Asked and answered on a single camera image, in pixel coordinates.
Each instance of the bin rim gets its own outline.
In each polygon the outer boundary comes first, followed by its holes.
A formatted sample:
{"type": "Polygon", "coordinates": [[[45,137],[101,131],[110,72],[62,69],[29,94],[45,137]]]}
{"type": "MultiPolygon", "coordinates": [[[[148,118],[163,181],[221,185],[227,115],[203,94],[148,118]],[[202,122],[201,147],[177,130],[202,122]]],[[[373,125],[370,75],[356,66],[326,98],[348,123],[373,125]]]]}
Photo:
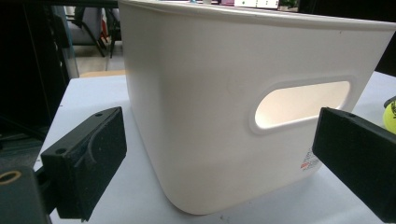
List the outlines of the bin rim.
{"type": "Polygon", "coordinates": [[[330,26],[333,29],[396,31],[395,22],[338,18],[247,7],[194,4],[187,1],[119,0],[119,4],[120,8],[125,4],[164,13],[211,16],[241,22],[277,23],[277,25],[283,26],[303,25],[305,27],[310,25],[326,29],[329,29],[330,26]]]}

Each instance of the white table surface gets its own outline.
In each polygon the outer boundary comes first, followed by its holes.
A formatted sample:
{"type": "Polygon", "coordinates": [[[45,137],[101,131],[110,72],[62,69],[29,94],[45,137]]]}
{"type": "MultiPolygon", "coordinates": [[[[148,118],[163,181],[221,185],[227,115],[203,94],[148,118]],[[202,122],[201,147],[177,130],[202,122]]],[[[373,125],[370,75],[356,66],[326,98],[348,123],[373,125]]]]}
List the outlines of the white table surface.
{"type": "MultiPolygon", "coordinates": [[[[382,125],[383,104],[396,94],[396,77],[374,72],[353,113],[382,125]]],[[[136,128],[125,76],[72,79],[41,150],[90,115],[122,106],[128,152],[93,210],[96,223],[382,223],[338,178],[322,166],[307,179],[206,216],[175,208],[164,196],[136,128]]],[[[38,158],[35,169],[41,167],[38,158]]],[[[81,223],[59,219],[53,223],[81,223]]]]}

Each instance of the label sticker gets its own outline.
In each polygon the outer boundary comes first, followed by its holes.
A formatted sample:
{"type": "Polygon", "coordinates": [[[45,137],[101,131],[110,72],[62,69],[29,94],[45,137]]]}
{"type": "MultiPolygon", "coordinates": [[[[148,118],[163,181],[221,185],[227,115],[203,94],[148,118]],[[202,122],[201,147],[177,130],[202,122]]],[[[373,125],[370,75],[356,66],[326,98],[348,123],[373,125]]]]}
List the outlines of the label sticker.
{"type": "Polygon", "coordinates": [[[308,153],[306,153],[306,156],[304,158],[303,164],[301,164],[301,169],[303,171],[310,170],[314,167],[316,167],[319,163],[319,159],[317,156],[314,155],[312,152],[312,147],[309,148],[308,153]]]}

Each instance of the tennis ball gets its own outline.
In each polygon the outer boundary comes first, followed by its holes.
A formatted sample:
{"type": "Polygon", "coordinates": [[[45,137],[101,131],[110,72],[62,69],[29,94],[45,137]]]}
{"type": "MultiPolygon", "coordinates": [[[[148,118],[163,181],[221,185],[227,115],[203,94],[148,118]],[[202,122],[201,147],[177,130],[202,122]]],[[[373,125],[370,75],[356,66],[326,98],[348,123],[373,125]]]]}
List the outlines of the tennis ball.
{"type": "Polygon", "coordinates": [[[391,133],[396,133],[396,101],[392,101],[387,105],[383,120],[385,128],[391,133]]]}

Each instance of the white plastic bin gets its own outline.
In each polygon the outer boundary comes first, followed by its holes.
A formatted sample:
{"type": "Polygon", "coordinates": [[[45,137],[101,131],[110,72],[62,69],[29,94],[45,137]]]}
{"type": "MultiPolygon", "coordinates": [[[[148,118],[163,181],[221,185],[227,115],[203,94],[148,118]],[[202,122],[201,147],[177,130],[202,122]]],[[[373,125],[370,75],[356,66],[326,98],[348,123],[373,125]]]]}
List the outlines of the white plastic bin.
{"type": "Polygon", "coordinates": [[[396,26],[120,0],[137,126],[168,199],[209,214],[312,175],[323,106],[350,111],[396,26]]]}

